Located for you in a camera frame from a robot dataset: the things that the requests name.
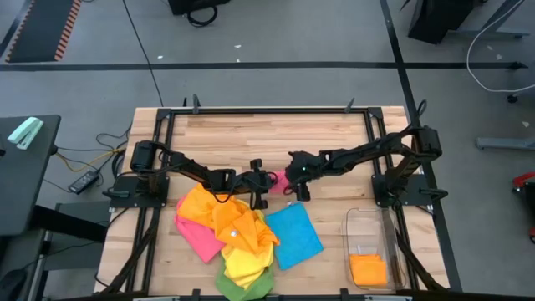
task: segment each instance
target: clear plastic bin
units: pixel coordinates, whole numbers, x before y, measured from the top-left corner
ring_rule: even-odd
[[[385,218],[389,218],[386,228],[390,230],[385,234]],[[349,281],[361,289],[395,290],[404,287],[405,275],[400,270],[400,256],[397,251],[397,241],[395,240],[394,220],[388,209],[350,209],[345,219],[342,221],[342,232],[344,236],[344,256],[346,273]],[[350,265],[350,255],[379,255],[383,263],[386,264],[387,282],[384,284],[357,284],[354,281]]]

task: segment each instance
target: pink cloth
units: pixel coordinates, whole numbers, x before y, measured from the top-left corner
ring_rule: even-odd
[[[283,194],[284,189],[288,187],[289,182],[286,178],[286,171],[275,171],[275,175],[277,175],[277,184],[275,184],[271,189],[269,190],[270,193],[278,193]]]
[[[184,198],[185,196],[178,201],[177,209],[182,205]],[[225,243],[216,240],[214,231],[208,227],[186,220],[177,214],[175,215],[175,225],[178,232],[190,243],[193,251],[199,255],[204,263],[208,263],[225,247]]]

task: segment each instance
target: black floor mat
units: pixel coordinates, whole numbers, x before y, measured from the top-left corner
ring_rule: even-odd
[[[73,32],[80,4],[80,0],[33,0],[6,62],[59,61]]]

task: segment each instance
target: pile of cloths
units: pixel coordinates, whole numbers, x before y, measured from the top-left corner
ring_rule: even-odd
[[[323,250],[302,204],[265,217],[200,184],[179,200],[175,224],[204,263],[221,253],[216,287],[231,301],[263,298],[273,289],[274,255],[286,269]]]

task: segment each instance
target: wooden table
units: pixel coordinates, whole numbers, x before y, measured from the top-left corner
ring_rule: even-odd
[[[387,132],[400,131],[407,125],[404,108],[382,107]],[[157,108],[139,108],[135,112],[126,151],[125,168],[134,144],[151,140]],[[165,137],[166,124],[161,139]],[[368,142],[364,117],[352,114],[313,115],[179,115],[175,119],[172,149],[186,154],[209,168],[233,168],[238,173],[249,170],[249,161],[262,158],[263,169],[280,171],[289,162],[288,151],[353,148]],[[395,164],[400,157],[394,156]],[[286,271],[276,263],[274,294],[338,294],[340,288],[349,293],[368,293],[348,279],[344,263],[341,232],[342,220],[351,208],[375,207],[370,175],[371,162],[356,166],[344,176],[326,176],[309,183],[312,201],[304,205],[324,250],[309,260]],[[219,295],[214,276],[221,266],[219,257],[205,264],[191,250],[176,230],[173,217],[176,203],[196,183],[177,173],[171,178],[168,205],[160,215],[158,238],[150,295],[191,295],[200,288],[203,295]],[[267,195],[269,214],[283,209],[294,196]],[[129,257],[139,209],[130,209],[108,231],[99,279],[109,283]],[[415,255],[437,282],[448,286],[441,250],[431,216],[415,207],[405,207],[410,242]],[[144,258],[138,265],[136,288],[140,288]],[[103,287],[96,284],[95,291]]]

